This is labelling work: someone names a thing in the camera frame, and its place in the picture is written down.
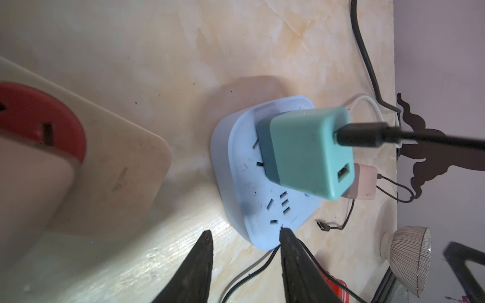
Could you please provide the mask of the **blue square power cube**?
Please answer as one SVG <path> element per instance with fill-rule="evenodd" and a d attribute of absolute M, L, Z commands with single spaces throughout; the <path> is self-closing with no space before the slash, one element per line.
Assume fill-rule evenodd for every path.
<path fill-rule="evenodd" d="M 213 131 L 210 155 L 227 217 L 232 227 L 259 250 L 276 248 L 280 229 L 296 231 L 322 199 L 267 178 L 256 125 L 274 114 L 313 107 L 304 96 L 281 98 L 230 114 Z"/>

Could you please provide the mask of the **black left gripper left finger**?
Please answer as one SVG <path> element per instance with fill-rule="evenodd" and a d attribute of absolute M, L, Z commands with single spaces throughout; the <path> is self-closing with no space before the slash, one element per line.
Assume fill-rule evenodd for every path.
<path fill-rule="evenodd" d="M 203 231 L 172 279 L 154 302 L 207 302 L 213 268 L 213 237 Z"/>

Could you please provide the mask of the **beige power strip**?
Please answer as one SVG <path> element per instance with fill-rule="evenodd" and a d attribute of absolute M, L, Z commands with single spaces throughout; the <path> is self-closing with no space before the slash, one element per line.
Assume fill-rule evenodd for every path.
<path fill-rule="evenodd" d="M 168 143 L 5 58 L 1 80 L 55 97 L 80 120 L 87 137 L 78 177 L 48 231 L 107 240 L 134 233 L 169 170 Z"/>

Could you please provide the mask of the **teal USB charger on cube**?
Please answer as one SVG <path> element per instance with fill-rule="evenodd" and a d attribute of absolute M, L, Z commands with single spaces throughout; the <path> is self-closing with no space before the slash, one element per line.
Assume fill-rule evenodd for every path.
<path fill-rule="evenodd" d="M 339 199 L 355 178 L 352 147 L 335 138 L 349 123 L 343 107 L 287 111 L 261 120 L 256 132 L 266 176 L 288 189 Z"/>

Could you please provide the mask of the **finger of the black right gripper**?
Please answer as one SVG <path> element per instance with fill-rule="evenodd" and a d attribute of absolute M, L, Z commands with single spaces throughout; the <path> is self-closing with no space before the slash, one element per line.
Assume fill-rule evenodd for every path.
<path fill-rule="evenodd" d="M 484 252 L 457 242 L 449 242 L 443 251 L 447 263 L 460 282 L 470 302 L 484 302 L 484 289 L 467 266 L 467 262 L 484 266 Z"/>

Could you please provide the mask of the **pink USB charger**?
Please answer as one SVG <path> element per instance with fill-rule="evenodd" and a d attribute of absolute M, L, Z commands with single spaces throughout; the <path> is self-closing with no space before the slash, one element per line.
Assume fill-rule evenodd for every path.
<path fill-rule="evenodd" d="M 354 182 L 342 195 L 342 198 L 374 200 L 377 190 L 377 168 L 370 165 L 355 163 L 354 170 Z"/>

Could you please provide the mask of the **red electric shaver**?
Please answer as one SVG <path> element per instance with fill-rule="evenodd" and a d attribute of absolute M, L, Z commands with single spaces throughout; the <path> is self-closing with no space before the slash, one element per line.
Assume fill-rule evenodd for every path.
<path fill-rule="evenodd" d="M 337 297 L 343 302 L 343 303 L 349 303 L 350 301 L 350 295 L 342 289 L 340 286 L 338 286 L 336 283 L 331 281 L 323 272 L 321 272 L 324 280 L 327 282 L 328 286 L 333 290 L 333 292 L 337 295 Z"/>

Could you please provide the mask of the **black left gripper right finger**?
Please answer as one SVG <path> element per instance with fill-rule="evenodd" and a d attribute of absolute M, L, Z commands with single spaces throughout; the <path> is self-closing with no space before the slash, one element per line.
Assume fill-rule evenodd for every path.
<path fill-rule="evenodd" d="M 280 254 L 286 302 L 340 302 L 293 231 L 281 228 Z"/>

